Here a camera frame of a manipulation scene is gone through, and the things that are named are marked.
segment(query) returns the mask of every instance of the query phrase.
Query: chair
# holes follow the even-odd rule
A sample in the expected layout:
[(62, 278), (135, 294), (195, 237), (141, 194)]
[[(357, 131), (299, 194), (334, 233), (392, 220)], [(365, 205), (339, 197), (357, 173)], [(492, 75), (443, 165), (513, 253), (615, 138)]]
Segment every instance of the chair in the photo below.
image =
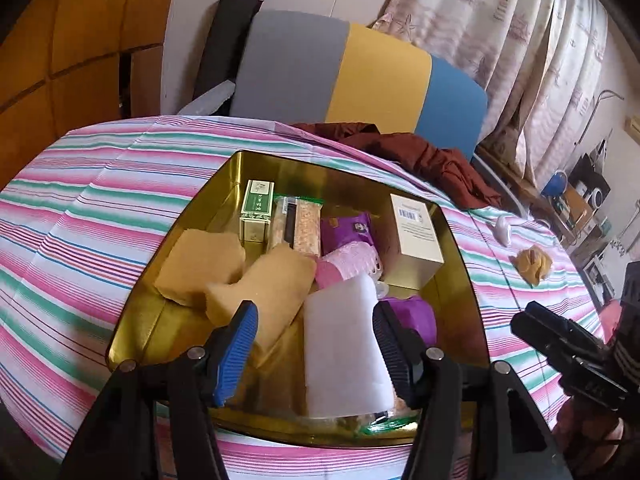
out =
[[(197, 99), (213, 113), (230, 83)], [(192, 114), (196, 102), (180, 111)], [(516, 197), (474, 154), (487, 108), (471, 78), (409, 43), (362, 25), (288, 10), (251, 21), (230, 115), (282, 123), (374, 123), (381, 133), (415, 132), (439, 148), (458, 148), (526, 218)]]

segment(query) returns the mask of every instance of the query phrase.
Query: cardboard box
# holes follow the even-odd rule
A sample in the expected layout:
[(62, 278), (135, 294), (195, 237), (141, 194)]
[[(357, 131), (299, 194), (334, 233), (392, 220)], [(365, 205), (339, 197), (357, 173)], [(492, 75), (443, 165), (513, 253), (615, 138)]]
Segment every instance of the cardboard box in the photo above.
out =
[(426, 204), (410, 198), (390, 195), (376, 246), (389, 285), (420, 290), (444, 263)]
[(250, 180), (246, 184), (240, 210), (240, 241), (265, 242), (271, 227), (273, 182)]

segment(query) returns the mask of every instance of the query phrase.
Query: curtain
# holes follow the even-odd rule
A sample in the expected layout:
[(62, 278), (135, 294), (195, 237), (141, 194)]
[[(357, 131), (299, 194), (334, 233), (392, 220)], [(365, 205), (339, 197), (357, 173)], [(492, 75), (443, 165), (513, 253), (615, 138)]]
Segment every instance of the curtain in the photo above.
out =
[(487, 92), (479, 139), (538, 187), (579, 136), (600, 73), (598, 0), (390, 0), (374, 28), (445, 59)]

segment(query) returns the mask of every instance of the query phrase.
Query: purple cloth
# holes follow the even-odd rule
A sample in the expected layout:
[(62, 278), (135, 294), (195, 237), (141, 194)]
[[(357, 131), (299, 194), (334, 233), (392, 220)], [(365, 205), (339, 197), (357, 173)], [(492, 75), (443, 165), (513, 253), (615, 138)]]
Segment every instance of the purple cloth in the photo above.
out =
[(371, 237), (369, 213), (360, 213), (357, 216), (321, 218), (320, 239), (322, 242), (322, 256), (350, 242), (366, 242), (375, 247)]
[(389, 302), (403, 327), (413, 328), (428, 347), (436, 345), (436, 317), (429, 303), (420, 296), (412, 296), (406, 300), (385, 298), (384, 301)]

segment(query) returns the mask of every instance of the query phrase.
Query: striped tablecloth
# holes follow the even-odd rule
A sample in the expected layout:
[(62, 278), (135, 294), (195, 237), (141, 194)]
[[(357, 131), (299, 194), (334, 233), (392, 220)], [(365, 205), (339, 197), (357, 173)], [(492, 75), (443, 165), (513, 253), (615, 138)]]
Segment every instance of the striped tablecloth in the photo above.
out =
[[(462, 212), (395, 164), (270, 121), (158, 118), (75, 130), (0, 192), (0, 396), (21, 428), (62, 459), (109, 376), (104, 353), (127, 295), (191, 198), (238, 150), (254, 150), (379, 180), (440, 205), (472, 280), (492, 360), (513, 365), (550, 425), (564, 400), (558, 375), (511, 335), (511, 316), (531, 300), (600, 334), (587, 290), (556, 238), (529, 222), (510, 248), (486, 208)], [(553, 258), (532, 289), (510, 256), (537, 244)], [(160, 440), (170, 459), (166, 420)], [(282, 446), (222, 432), (231, 478), (359, 478), (401, 475), (405, 447), (369, 450)]]

